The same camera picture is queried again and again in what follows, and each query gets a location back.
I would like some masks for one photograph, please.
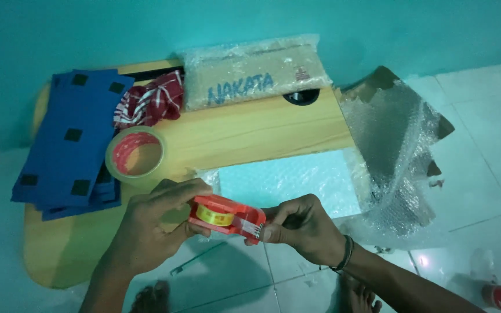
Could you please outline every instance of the wooden table top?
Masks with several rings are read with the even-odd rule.
[[[164,60],[120,66],[119,74],[180,66]],[[149,81],[138,81],[144,85]],[[33,136],[46,113],[49,83],[41,91],[34,114]],[[120,207],[42,222],[33,204],[24,209],[23,256],[32,280],[50,288],[68,288],[90,279],[109,246],[131,196],[146,193],[157,181],[190,179],[195,169],[211,169],[353,146],[353,140],[331,88],[321,90],[308,106],[282,96],[235,105],[185,112],[176,121],[154,126],[167,142],[155,181],[136,188],[122,183]],[[166,214],[162,225],[172,230],[188,210]]]

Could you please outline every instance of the red cloth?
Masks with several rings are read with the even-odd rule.
[[[161,119],[176,120],[183,107],[183,81],[179,70],[164,74],[146,86],[133,86],[115,108],[115,128],[154,126]]]

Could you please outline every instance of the forearm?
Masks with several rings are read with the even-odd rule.
[[[484,312],[451,291],[366,251],[357,243],[344,270],[399,313]]]
[[[121,312],[132,278],[106,252],[94,269],[80,313]]]

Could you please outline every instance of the teal wall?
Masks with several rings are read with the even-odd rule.
[[[306,32],[336,83],[377,65],[423,76],[501,63],[501,1],[0,1],[0,149],[29,145],[52,73]]]

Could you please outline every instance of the bracelet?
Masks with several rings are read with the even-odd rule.
[[[344,255],[344,259],[340,262],[340,264],[338,264],[337,267],[331,267],[330,266],[330,268],[334,272],[340,271],[345,266],[347,266],[347,264],[349,263],[349,260],[351,260],[351,255],[353,254],[353,248],[355,247],[355,242],[348,235],[344,235],[344,237],[345,237],[345,255]]]

